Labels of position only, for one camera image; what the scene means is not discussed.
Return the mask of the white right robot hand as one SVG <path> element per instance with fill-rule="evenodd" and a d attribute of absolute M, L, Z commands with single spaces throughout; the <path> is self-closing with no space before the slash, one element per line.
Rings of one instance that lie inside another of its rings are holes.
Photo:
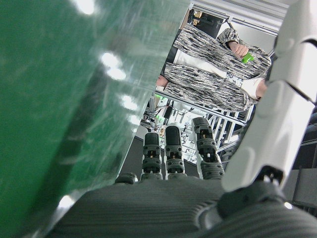
<path fill-rule="evenodd" d="M 283 20 L 268 92 L 226 170 L 200 178 L 143 174 L 82 196 L 51 238 L 314 238 L 317 221 L 282 188 L 317 103 L 317 3 L 299 0 Z"/>

